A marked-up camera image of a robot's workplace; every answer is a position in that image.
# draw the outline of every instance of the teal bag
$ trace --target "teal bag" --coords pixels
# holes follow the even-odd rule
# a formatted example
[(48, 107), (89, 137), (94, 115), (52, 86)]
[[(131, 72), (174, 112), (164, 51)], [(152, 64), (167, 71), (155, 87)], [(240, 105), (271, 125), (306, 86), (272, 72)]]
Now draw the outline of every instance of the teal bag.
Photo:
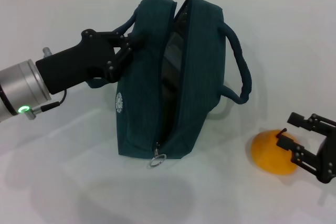
[[(221, 95), (248, 101), (251, 75), (239, 40), (222, 9), (203, 0), (143, 0), (116, 31), (145, 33), (143, 47), (118, 82), (115, 100), (118, 150), (136, 158), (182, 158), (190, 153), (209, 111)], [(225, 38), (242, 77), (240, 96), (223, 85)], [(105, 83), (89, 83), (93, 88)]]

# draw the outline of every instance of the circular logo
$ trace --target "circular logo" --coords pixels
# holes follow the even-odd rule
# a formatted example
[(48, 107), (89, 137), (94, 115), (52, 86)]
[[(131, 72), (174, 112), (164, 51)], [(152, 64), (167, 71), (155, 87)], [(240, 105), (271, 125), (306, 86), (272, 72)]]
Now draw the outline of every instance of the circular logo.
[(122, 111), (122, 96), (121, 93), (118, 93), (115, 98), (115, 107), (118, 113)]

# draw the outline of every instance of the green led light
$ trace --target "green led light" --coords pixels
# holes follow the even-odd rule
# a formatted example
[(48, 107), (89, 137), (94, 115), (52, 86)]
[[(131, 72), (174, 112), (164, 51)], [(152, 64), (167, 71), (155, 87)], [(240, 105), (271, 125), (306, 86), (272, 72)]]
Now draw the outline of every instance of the green led light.
[(30, 110), (30, 107), (24, 105), (24, 106), (22, 106), (20, 109), (18, 109), (18, 112), (19, 112), (19, 113), (23, 113), (23, 112), (26, 112), (26, 111), (28, 111), (28, 110)]

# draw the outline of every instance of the white surface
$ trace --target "white surface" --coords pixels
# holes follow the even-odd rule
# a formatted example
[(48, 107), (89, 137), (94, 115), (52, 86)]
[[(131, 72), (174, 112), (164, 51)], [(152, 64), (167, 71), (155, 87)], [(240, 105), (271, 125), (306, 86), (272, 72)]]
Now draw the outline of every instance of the white surface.
[[(194, 150), (151, 170), (147, 160), (118, 155), (116, 85), (82, 84), (35, 121), (2, 122), (0, 223), (335, 223), (336, 180), (324, 185), (303, 170), (267, 174), (247, 153), (259, 131), (283, 127), (316, 152), (322, 136), (288, 125), (288, 116), (336, 119), (336, 0), (207, 1), (223, 8), (240, 39), (253, 78), (250, 101), (222, 98)], [(46, 46), (72, 47), (86, 28), (112, 30), (139, 2), (0, 0), (0, 66), (36, 61)], [(229, 46), (225, 80), (240, 90)]]

